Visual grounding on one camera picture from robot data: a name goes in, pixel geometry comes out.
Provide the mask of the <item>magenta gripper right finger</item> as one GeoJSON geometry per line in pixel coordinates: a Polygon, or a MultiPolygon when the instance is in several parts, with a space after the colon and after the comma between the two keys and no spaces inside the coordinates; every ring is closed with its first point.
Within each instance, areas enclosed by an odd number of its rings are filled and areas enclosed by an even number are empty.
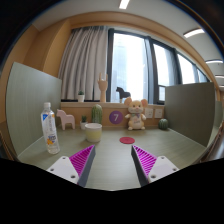
{"type": "Polygon", "coordinates": [[[178,168],[167,157],[156,157],[139,146],[132,146],[131,155],[141,186],[146,186],[178,171],[178,168]]]}

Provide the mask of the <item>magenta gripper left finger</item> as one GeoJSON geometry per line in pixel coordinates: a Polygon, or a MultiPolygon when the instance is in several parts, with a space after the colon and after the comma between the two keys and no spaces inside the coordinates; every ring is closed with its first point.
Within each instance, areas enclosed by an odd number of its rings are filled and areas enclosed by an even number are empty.
{"type": "Polygon", "coordinates": [[[95,154],[95,146],[88,146],[70,157],[60,157],[47,171],[84,187],[87,183],[95,154]]]}

